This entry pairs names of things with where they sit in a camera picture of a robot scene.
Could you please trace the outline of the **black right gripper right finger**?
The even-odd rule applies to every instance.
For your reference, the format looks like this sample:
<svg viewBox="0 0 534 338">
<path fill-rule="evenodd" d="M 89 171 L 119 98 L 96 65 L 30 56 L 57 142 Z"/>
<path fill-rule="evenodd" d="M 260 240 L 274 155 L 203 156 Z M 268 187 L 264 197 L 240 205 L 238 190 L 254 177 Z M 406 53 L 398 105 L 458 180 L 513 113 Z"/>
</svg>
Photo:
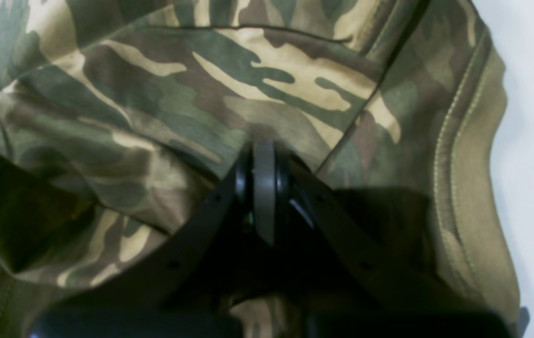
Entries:
<svg viewBox="0 0 534 338">
<path fill-rule="evenodd" d="M 497 312 L 468 301 L 418 262 L 426 200 L 398 189 L 331 190 L 303 160 L 274 144 L 274 248 L 325 255 L 379 305 L 310 316 L 310 338 L 510 338 Z"/>
</svg>

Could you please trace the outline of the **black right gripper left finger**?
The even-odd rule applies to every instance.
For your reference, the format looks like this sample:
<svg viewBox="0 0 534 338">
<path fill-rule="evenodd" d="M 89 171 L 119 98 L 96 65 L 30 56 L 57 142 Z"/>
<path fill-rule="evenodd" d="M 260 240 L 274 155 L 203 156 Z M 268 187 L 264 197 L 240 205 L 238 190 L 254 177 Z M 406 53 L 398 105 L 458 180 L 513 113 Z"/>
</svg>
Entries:
<svg viewBox="0 0 534 338">
<path fill-rule="evenodd" d="M 185 292 L 226 282 L 252 202 L 252 146 L 181 229 L 150 255 L 100 286 L 58 302 L 28 329 L 29 338 L 241 338 L 233 316 L 191 310 Z"/>
</svg>

